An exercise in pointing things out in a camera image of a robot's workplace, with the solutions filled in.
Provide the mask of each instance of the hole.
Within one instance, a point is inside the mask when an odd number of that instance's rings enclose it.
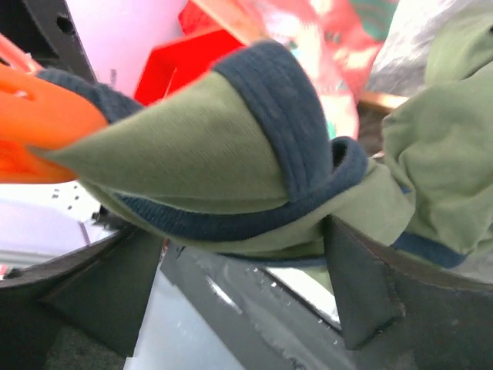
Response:
[[[56,25],[59,27],[60,31],[66,35],[72,36],[75,34],[75,28],[67,15],[59,15],[56,17]]]

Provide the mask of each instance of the garment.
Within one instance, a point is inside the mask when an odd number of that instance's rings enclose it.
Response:
[[[118,124],[36,153],[80,175],[109,209],[185,245],[319,267],[327,215],[390,245],[414,212],[387,167],[349,138],[328,139],[314,88],[276,42],[232,54],[142,111],[105,86],[40,77]]]
[[[416,205],[407,232],[464,258],[493,247],[492,26],[484,8],[445,24],[428,88],[384,121],[385,163]]]

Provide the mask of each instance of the red plastic bag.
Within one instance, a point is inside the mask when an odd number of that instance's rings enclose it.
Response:
[[[244,35],[247,26],[238,15],[246,14],[249,22],[297,55],[317,89],[329,131],[335,126],[335,136],[356,138],[356,101],[397,4],[398,0],[191,0],[180,23],[188,32],[193,19],[186,14],[198,6],[214,18],[211,22]],[[235,7],[241,10],[234,12]]]

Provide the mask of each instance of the gray surface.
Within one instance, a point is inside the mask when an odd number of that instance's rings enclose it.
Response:
[[[375,61],[368,89],[402,96],[412,96],[423,89],[428,51],[437,30],[452,15],[475,5],[493,8],[493,0],[401,0],[391,33]],[[378,123],[362,127],[373,150],[379,144],[378,131]],[[493,283],[493,252],[474,255],[455,271]]]
[[[245,370],[158,270],[136,348],[124,370]]]

